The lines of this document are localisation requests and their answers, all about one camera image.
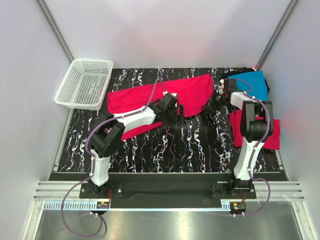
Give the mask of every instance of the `marble tabletop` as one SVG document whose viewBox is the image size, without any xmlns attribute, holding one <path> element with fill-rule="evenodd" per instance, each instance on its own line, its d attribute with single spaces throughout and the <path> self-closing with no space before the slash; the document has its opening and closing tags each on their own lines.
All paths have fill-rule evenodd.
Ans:
<svg viewBox="0 0 320 240">
<path fill-rule="evenodd" d="M 108 92 L 163 81 L 187 79 L 209 73 L 218 89 L 222 73 L 237 68 L 136 68 L 113 69 Z M 107 109 L 104 101 L 102 110 Z M 231 109 L 188 117 L 185 125 L 159 127 L 119 143 L 110 161 L 113 173 L 214 173 L 230 172 L 236 166 L 240 148 L 233 147 L 228 113 Z M 90 155 L 87 137 L 99 111 L 75 109 L 64 142 L 58 172 L 88 172 Z M 256 172 L 279 172 L 273 150 L 262 150 Z"/>
</svg>

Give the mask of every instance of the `gray floor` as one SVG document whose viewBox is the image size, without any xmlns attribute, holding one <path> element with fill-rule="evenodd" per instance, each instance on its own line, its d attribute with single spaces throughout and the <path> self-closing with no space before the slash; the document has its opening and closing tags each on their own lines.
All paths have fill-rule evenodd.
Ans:
<svg viewBox="0 0 320 240">
<path fill-rule="evenodd" d="M 248 203 L 247 212 L 259 208 Z M 100 221 L 88 215 L 72 222 L 86 212 L 66 211 L 67 223 L 79 234 L 93 234 Z M 95 240 L 302 240 L 299 227 L 288 202 L 270 202 L 254 216 L 236 217 L 222 212 L 129 212 L 109 211 L 103 215 L 107 223 Z M 39 225 L 37 240 L 75 240 L 63 228 L 61 213 L 45 210 Z"/>
</svg>

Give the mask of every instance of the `folded red cloth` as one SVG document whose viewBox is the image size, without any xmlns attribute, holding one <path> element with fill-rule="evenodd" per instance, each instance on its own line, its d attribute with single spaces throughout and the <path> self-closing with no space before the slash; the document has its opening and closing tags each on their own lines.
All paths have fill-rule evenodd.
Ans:
<svg viewBox="0 0 320 240">
<path fill-rule="evenodd" d="M 179 104 L 184 106 L 184 116 L 190 117 L 201 112 L 202 106 L 207 103 L 213 93 L 213 80 L 210 74 L 196 76 L 188 79 L 165 81 L 168 93 L 177 93 Z M 109 92 L 107 94 L 108 111 L 112 114 L 122 114 L 141 108 L 147 104 L 154 85 L 143 85 L 125 90 Z M 157 83 L 152 102 L 162 99 L 164 89 L 161 83 Z M 144 125 L 126 132 L 122 140 L 132 138 L 156 127 L 161 122 Z"/>
<path fill-rule="evenodd" d="M 240 133 L 240 122 L 241 122 L 241 110 L 236 110 L 235 113 L 229 113 L 229 120 L 232 127 L 233 141 L 235 147 L 242 147 L 243 137 Z M 265 144 L 263 145 L 263 149 L 272 149 L 279 150 L 280 149 L 280 121 L 279 119 L 273 120 L 273 134 L 268 137 Z"/>
</svg>

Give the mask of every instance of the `metal frame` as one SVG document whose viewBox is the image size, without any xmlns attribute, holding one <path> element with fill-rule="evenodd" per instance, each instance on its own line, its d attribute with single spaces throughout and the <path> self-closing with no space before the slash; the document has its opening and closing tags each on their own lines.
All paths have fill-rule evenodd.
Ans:
<svg viewBox="0 0 320 240">
<path fill-rule="evenodd" d="M 57 41 L 59 42 L 64 54 L 66 55 L 67 59 L 69 62 L 71 62 L 74 59 L 73 54 L 71 53 L 65 39 L 63 38 L 45 0 L 36 0 L 36 2 L 39 5 L 40 10 L 44 14 L 50 28 L 52 29 L 52 32 L 56 36 Z M 288 4 L 285 12 L 283 13 L 278 25 L 276 26 L 276 29 L 274 30 L 270 40 L 268 41 L 257 65 L 256 68 L 260 69 L 265 62 L 268 54 L 270 53 L 273 45 L 275 44 L 280 32 L 283 30 L 286 22 L 288 21 L 290 15 L 292 14 L 293 10 L 297 6 L 299 0 L 291 0 L 290 3 Z M 66 138 L 69 124 L 70 124 L 70 119 L 72 117 L 73 110 L 69 109 L 66 113 L 65 120 L 63 123 L 63 127 L 60 132 L 60 137 L 54 152 L 54 156 L 52 159 L 52 167 L 51 167 L 51 172 L 57 171 L 57 167 L 60 161 L 61 153 L 63 150 L 63 145 L 64 145 L 64 140 Z M 279 165 L 280 168 L 283 169 L 286 178 L 290 180 L 290 176 L 288 173 L 288 170 L 286 168 L 286 164 L 282 155 L 281 151 L 276 151 L 277 158 L 279 160 Z M 112 174 L 113 178 L 116 180 L 119 180 L 119 178 L 122 178 L 122 174 Z M 208 176 L 217 176 L 216 174 L 205 174 L 202 175 L 201 177 L 198 177 L 198 181 L 201 181 L 202 178 L 208 178 Z M 219 174 L 219 178 L 222 176 L 222 178 L 227 178 L 228 174 Z M 142 179 L 140 179 L 140 176 L 138 175 L 132 175 L 127 176 L 131 179 L 135 179 L 138 182 L 140 181 L 141 183 L 145 183 L 148 181 L 148 178 L 150 176 L 143 176 Z M 164 184 L 165 181 L 161 180 L 161 176 L 156 177 L 155 175 L 152 176 L 153 178 L 155 177 L 157 180 L 160 180 L 160 182 L 163 182 Z M 174 174 L 172 176 L 173 179 L 175 178 L 180 178 L 180 174 Z M 40 224 L 41 216 L 43 213 L 44 209 L 56 209 L 57 205 L 55 203 L 61 202 L 67 191 L 75 184 L 77 183 L 76 181 L 41 181 L 39 182 L 38 188 L 36 190 L 36 193 L 34 195 L 34 200 L 31 208 L 31 213 L 29 215 L 28 223 L 27 223 L 27 228 L 25 231 L 25 234 L 23 236 L 24 240 L 34 240 L 38 231 L 38 226 Z M 265 201 L 267 197 L 267 186 L 263 182 L 255 182 L 255 190 L 256 190 L 256 195 L 257 199 L 248 199 L 247 201 Z M 306 207 L 306 202 L 303 197 L 303 193 L 301 191 L 300 185 L 296 181 L 272 181 L 270 182 L 271 186 L 271 198 L 270 201 L 289 201 L 292 202 L 293 210 L 296 216 L 296 219 L 298 221 L 298 225 L 301 231 L 301 234 L 303 236 L 303 239 L 318 239 L 314 230 L 314 227 L 312 225 L 310 215 L 308 213 L 307 207 Z M 81 186 L 77 186 L 73 191 L 71 191 L 70 195 L 68 196 L 67 200 L 72 201 L 75 203 L 80 203 L 79 206 L 83 207 L 83 204 L 81 203 L 92 203 L 94 201 L 97 201 L 96 199 L 79 199 L 79 191 L 81 189 Z M 221 201 L 221 205 L 224 208 L 225 206 L 228 206 L 228 203 L 230 201 L 235 201 L 235 199 L 224 199 Z M 148 211 L 150 208 L 111 208 L 110 211 Z M 207 208 L 161 208 L 161 209 L 156 209 L 152 208 L 153 211 L 208 211 Z"/>
</svg>

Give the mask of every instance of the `white wall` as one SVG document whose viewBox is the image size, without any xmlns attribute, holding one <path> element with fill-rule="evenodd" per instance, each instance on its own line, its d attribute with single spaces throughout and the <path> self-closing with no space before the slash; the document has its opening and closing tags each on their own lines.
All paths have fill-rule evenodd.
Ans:
<svg viewBox="0 0 320 240">
<path fill-rule="evenodd" d="M 17 240 L 52 163 L 69 63 L 35 0 L 2 1 L 0 23 L 0 239 Z"/>
<path fill-rule="evenodd" d="M 75 58 L 115 68 L 255 66 L 289 0 L 46 0 Z"/>
<path fill-rule="evenodd" d="M 281 149 L 320 236 L 320 1 L 298 3 L 262 70 L 281 119 Z"/>
</svg>

